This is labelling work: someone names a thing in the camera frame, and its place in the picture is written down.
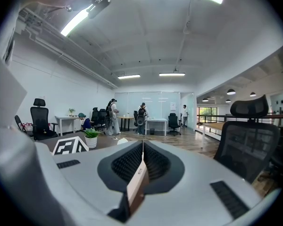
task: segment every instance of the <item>headrest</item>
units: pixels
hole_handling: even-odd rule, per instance
[[[236,117],[257,118],[266,116],[268,103],[266,96],[254,100],[235,101],[231,106],[231,114]]]
[[[45,106],[45,100],[43,99],[34,99],[34,103],[33,103],[34,106]]]

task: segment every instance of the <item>green plant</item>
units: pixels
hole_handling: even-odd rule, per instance
[[[86,138],[95,138],[99,134],[95,129],[86,129],[84,133],[86,134]]]

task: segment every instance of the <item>potted plant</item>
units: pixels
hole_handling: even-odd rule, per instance
[[[86,129],[84,131],[86,144],[89,148],[95,148],[98,142],[98,132],[95,129]]]
[[[74,108],[72,108],[72,109],[70,108],[70,109],[69,109],[69,112],[70,112],[70,115],[69,115],[69,116],[72,116],[72,113],[75,112],[75,109],[74,109]]]

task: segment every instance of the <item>ceiling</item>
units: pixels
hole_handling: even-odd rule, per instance
[[[231,96],[226,94],[229,89],[234,89],[236,92],[239,92],[251,83],[259,82],[261,79],[276,73],[283,73],[283,47],[258,65],[230,79],[220,87],[198,97],[197,103],[226,104],[225,101],[231,98]],[[208,102],[202,102],[205,97],[208,98]]]
[[[94,19],[85,19],[69,38],[89,56],[82,63],[116,86],[144,82],[193,83],[215,56],[230,23],[242,14],[247,0],[112,0]],[[57,31],[76,15],[64,9],[31,5],[29,9]],[[183,29],[190,20],[189,34]],[[160,78],[177,68],[184,78]],[[139,73],[142,80],[117,76]]]

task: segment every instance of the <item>white flower pot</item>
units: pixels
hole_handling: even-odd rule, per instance
[[[85,136],[85,140],[86,140],[86,144],[89,148],[95,148],[96,147],[96,144],[98,142],[98,137],[95,137],[95,138],[87,138]]]

